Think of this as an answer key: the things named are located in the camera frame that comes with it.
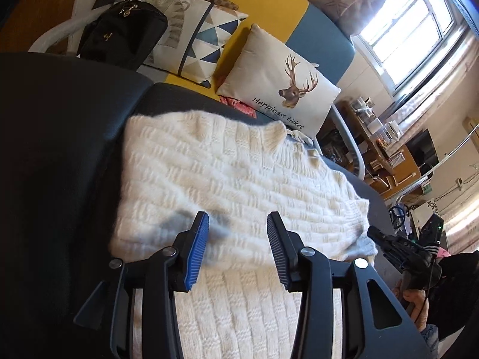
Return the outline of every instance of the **wooden desk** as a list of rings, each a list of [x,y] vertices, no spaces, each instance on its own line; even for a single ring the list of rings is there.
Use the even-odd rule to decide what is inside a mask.
[[[350,131],[353,134],[356,133],[361,135],[367,143],[369,150],[363,155],[364,162],[371,163],[373,160],[377,160],[390,175],[396,175],[396,171],[389,163],[389,158],[384,155],[383,151],[373,138],[373,135],[367,129],[365,123],[356,116],[356,113],[351,109],[349,103],[342,101],[339,103],[339,108],[341,109],[341,113]]]
[[[384,200],[387,200],[399,192],[399,190],[402,190],[421,177],[421,171],[405,145],[399,147],[398,151],[395,152],[391,158],[399,154],[404,156],[404,161],[394,168],[396,174],[394,176],[388,175],[387,173],[384,176],[380,175],[381,178],[389,184],[389,187],[385,187],[380,181],[372,182],[370,184],[370,186],[376,190]]]

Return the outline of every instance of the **deer head print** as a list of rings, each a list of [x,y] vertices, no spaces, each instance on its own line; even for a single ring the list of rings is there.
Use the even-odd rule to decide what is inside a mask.
[[[294,108],[298,104],[299,99],[304,97],[307,92],[311,92],[318,84],[318,76],[313,77],[313,74],[310,72],[311,88],[309,78],[306,78],[306,86],[303,85],[302,89],[296,86],[295,67],[300,63],[295,62],[293,55],[289,55],[286,58],[286,69],[284,71],[289,76],[289,88],[278,91],[278,94],[284,98],[283,106],[286,108]]]

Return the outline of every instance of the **black handbag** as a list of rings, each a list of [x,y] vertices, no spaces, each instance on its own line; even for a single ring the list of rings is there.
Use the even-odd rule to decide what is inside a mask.
[[[136,70],[167,27],[168,19],[153,5],[122,1],[85,28],[80,58]]]

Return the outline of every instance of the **hand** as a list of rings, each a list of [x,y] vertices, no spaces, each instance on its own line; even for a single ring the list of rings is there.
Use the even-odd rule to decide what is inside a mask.
[[[396,296],[397,299],[401,300],[401,283],[402,280],[400,279],[394,289],[392,290],[393,294]],[[427,324],[427,315],[429,312],[429,300],[424,300],[426,298],[426,292],[424,290],[404,290],[402,293],[402,297],[407,302],[412,302],[414,304],[413,312],[411,313],[411,319],[413,320],[416,328],[419,332],[422,332],[426,328]]]

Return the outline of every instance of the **deer pillow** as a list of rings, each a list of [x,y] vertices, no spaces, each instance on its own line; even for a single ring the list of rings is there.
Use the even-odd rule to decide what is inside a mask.
[[[216,93],[314,138],[340,91],[306,59],[253,24],[243,51]]]

